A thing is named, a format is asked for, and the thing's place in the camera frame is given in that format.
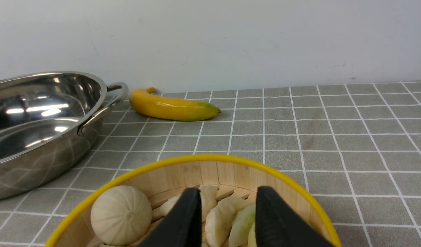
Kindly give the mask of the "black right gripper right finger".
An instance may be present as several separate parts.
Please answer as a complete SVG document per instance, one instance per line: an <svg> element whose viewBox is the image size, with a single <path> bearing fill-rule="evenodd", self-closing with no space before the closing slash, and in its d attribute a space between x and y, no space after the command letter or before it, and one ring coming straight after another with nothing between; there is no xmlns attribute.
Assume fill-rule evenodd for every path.
<svg viewBox="0 0 421 247"><path fill-rule="evenodd" d="M270 186L256 194L255 238L258 247L332 247Z"/></svg>

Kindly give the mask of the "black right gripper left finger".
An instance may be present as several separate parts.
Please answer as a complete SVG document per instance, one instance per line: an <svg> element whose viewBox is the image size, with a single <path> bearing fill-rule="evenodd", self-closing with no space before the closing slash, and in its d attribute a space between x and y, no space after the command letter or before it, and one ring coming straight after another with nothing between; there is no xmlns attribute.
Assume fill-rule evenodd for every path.
<svg viewBox="0 0 421 247"><path fill-rule="evenodd" d="M168 215L139 244L140 247L200 247L201 198L196 188L185 189Z"/></svg>

